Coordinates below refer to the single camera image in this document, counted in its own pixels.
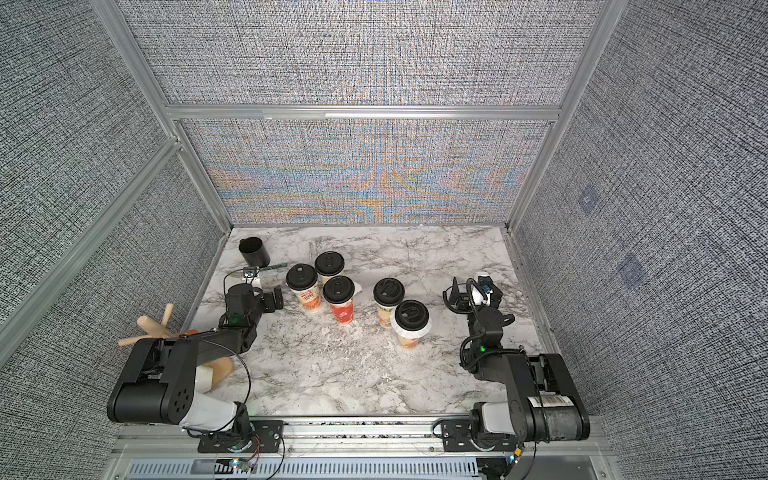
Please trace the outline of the yellow paper cup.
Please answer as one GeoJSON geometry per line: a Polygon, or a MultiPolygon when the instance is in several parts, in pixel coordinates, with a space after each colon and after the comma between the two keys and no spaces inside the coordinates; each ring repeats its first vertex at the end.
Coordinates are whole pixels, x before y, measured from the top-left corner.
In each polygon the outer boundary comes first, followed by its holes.
{"type": "Polygon", "coordinates": [[[383,304],[377,303],[376,306],[377,306],[379,324],[383,328],[387,328],[387,329],[391,328],[393,319],[395,317],[395,311],[397,309],[397,305],[383,305],[383,304]]]}

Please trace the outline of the wooden mug tree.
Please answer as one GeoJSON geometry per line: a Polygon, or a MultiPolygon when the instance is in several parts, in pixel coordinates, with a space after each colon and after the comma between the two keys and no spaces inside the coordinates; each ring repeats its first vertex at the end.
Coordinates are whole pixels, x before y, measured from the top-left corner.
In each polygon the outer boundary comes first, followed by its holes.
{"type": "MultiPolygon", "coordinates": [[[[174,311],[174,308],[175,306],[173,303],[168,303],[165,306],[165,309],[160,321],[156,321],[148,315],[141,316],[137,320],[137,325],[144,331],[144,334],[136,337],[121,339],[118,341],[118,345],[129,346],[137,343],[139,340],[149,339],[149,338],[162,338],[162,339],[175,338],[176,334],[174,334],[168,329],[168,324],[169,324],[171,315],[174,311]]],[[[214,369],[214,380],[213,380],[212,389],[217,387],[223,380],[225,380],[227,377],[232,375],[235,371],[235,364],[230,357],[219,358],[217,360],[214,360],[212,362],[209,362],[203,365],[210,366],[214,369]]]]}

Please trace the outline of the red milk tea paper cup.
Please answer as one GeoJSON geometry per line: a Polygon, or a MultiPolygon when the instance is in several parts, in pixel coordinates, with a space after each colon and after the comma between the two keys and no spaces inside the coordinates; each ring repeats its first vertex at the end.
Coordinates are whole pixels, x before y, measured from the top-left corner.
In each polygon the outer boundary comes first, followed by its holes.
{"type": "Polygon", "coordinates": [[[340,324],[349,324],[354,320],[354,301],[350,299],[340,304],[330,304],[331,311],[340,324]]]}

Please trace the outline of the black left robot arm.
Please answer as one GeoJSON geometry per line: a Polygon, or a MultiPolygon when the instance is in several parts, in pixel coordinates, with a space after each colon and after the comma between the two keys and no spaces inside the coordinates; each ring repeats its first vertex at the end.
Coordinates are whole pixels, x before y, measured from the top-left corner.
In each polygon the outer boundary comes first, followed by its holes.
{"type": "Polygon", "coordinates": [[[263,315],[284,307],[282,289],[248,283],[229,288],[218,327],[136,342],[107,401],[114,423],[178,425],[199,440],[201,452],[247,451],[265,437],[256,432],[245,401],[219,401],[195,392],[196,370],[250,350],[263,315]]]}

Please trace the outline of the black cylindrical cup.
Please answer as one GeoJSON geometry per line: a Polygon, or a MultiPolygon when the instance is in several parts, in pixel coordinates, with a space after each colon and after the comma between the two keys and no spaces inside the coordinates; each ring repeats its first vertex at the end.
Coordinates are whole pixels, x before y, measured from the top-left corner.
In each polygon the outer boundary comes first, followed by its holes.
{"type": "Polygon", "coordinates": [[[261,269],[271,263],[264,241],[259,237],[242,239],[238,244],[238,251],[249,267],[261,269]]]}

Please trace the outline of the black plastic cup lid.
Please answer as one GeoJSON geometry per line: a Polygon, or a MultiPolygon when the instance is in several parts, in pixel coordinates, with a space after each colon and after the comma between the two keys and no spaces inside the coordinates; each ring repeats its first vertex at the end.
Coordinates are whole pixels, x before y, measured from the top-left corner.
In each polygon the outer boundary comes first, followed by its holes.
{"type": "Polygon", "coordinates": [[[356,292],[355,282],[347,276],[338,275],[328,279],[323,286],[324,299],[334,305],[340,305],[353,298],[356,292]]]}
{"type": "Polygon", "coordinates": [[[426,317],[429,319],[429,311],[427,307],[418,300],[404,300],[397,306],[395,318],[409,316],[426,317]]]}
{"type": "Polygon", "coordinates": [[[316,257],[314,268],[320,276],[332,278],[344,270],[345,260],[339,252],[325,251],[316,257]]]}
{"type": "Polygon", "coordinates": [[[317,281],[318,274],[310,264],[297,263],[286,273],[286,284],[291,290],[296,292],[313,288],[317,281]]]}
{"type": "Polygon", "coordinates": [[[405,287],[396,278],[383,278],[375,284],[373,297],[382,307],[396,307],[405,297],[405,287]]]}

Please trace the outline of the white mug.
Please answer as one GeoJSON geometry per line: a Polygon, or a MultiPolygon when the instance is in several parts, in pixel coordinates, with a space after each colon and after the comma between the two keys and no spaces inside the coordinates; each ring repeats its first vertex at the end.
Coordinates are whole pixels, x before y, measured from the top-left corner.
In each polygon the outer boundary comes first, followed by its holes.
{"type": "Polygon", "coordinates": [[[214,369],[210,366],[197,366],[195,370],[194,390],[196,393],[207,393],[213,388],[214,369]]]}

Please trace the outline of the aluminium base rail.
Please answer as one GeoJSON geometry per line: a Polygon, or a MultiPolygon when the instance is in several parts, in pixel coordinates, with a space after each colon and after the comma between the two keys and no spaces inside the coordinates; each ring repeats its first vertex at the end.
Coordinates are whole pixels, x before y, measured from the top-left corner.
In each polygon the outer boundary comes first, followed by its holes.
{"type": "Polygon", "coordinates": [[[440,429],[459,414],[287,416],[252,453],[200,453],[178,427],[126,426],[104,479],[620,479],[599,418],[588,439],[476,450],[440,429]]]}

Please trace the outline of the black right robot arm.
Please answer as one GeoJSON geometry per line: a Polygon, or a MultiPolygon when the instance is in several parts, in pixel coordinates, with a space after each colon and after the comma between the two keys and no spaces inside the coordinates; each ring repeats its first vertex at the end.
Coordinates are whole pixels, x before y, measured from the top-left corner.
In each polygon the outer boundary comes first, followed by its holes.
{"type": "Polygon", "coordinates": [[[502,345],[504,331],[516,317],[500,311],[503,293],[491,277],[480,275],[464,283],[454,279],[442,296],[448,310],[467,318],[460,367],[479,381],[503,385],[506,393],[504,401],[477,402],[470,410],[468,437],[477,449],[492,450],[511,440],[589,438],[589,415],[563,357],[502,345]]]}

